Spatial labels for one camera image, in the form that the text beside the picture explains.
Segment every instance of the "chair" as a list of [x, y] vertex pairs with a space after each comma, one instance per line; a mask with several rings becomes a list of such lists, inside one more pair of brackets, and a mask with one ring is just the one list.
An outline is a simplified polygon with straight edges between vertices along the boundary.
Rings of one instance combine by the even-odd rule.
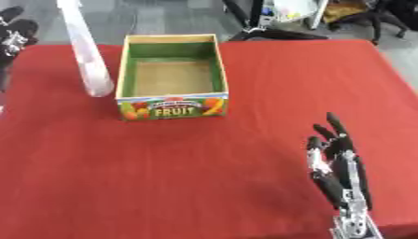
[[253, 0], [251, 17], [247, 17], [244, 11], [234, 0], [223, 0], [225, 11], [230, 12], [243, 26], [243, 30], [235, 35], [230, 41], [245, 41], [253, 37], [263, 37], [276, 40], [315, 40], [327, 39], [326, 36], [310, 35], [297, 32], [289, 32], [269, 28], [274, 18], [272, 6], [266, 5], [265, 0]]
[[342, 17], [330, 23], [328, 27], [331, 31], [336, 31], [340, 29], [341, 24], [368, 20], [371, 22], [374, 29], [374, 37], [371, 42], [374, 45], [378, 45], [382, 34], [382, 22], [385, 22], [400, 28], [397, 37], [403, 38], [408, 31], [408, 27], [396, 17], [386, 14], [386, 7], [391, 1], [392, 0], [377, 0], [374, 7], [370, 7], [368, 11]]

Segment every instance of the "fruit illustration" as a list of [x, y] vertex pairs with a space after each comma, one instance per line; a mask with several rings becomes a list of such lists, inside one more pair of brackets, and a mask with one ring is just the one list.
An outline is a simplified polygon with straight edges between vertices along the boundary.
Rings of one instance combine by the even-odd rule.
[[123, 116], [127, 119], [127, 120], [136, 120], [138, 119], [138, 115], [135, 112], [125, 112], [123, 113]]
[[136, 102], [136, 103], [133, 103], [132, 105], [136, 110], [140, 108], [147, 108], [146, 102]]
[[213, 108], [220, 100], [218, 98], [207, 98], [204, 100], [204, 105]]
[[204, 116], [210, 116], [214, 114], [220, 114], [223, 112], [223, 105], [224, 105], [224, 99], [217, 99], [217, 98], [208, 98], [204, 101], [204, 107], [209, 107], [210, 109], [203, 113]]
[[142, 117], [144, 119], [149, 118], [149, 110], [147, 110], [146, 108], [140, 108], [138, 109], [138, 111], [136, 111], [136, 113], [139, 117]]

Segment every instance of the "cardboard box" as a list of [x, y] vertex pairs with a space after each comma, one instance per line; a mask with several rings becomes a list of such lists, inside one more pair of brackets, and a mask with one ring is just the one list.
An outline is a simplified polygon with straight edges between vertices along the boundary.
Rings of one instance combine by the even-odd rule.
[[216, 36], [127, 36], [116, 99], [125, 120], [225, 115], [229, 91]]

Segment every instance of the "robot finger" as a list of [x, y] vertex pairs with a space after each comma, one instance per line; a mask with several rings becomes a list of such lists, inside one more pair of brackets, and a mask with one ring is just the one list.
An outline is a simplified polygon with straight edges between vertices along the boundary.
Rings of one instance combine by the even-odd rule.
[[37, 33], [39, 26], [35, 21], [20, 19], [12, 22], [8, 26], [8, 30], [11, 32], [19, 32], [21, 36], [25, 38], [32, 38]]
[[335, 130], [335, 132], [337, 133], [338, 136], [340, 136], [341, 134], [348, 135], [347, 131], [342, 126], [340, 120], [338, 119], [338, 117], [336, 115], [334, 115], [333, 113], [328, 112], [327, 113], [327, 121], [332, 126], [332, 128]]
[[313, 129], [316, 130], [322, 136], [324, 136], [324, 138], [327, 139], [327, 141], [329, 141], [333, 138], [336, 138], [336, 136], [334, 135], [333, 132], [329, 131], [327, 128], [325, 128], [325, 127], [323, 127], [319, 124], [314, 124]]
[[17, 17], [19, 17], [23, 13], [23, 7], [10, 7], [3, 11], [0, 11], [0, 17], [2, 21], [0, 21], [0, 25], [7, 25]]

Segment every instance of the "table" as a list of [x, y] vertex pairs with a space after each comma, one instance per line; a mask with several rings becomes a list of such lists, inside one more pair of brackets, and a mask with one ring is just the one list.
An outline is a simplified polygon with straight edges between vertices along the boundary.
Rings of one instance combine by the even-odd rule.
[[[26, 50], [0, 119], [0, 237], [328, 238], [305, 160], [328, 111], [364, 158], [383, 233], [418, 236], [418, 99], [369, 42], [220, 47], [227, 117], [139, 122], [84, 92], [69, 46]], [[116, 78], [121, 47], [101, 52]]]

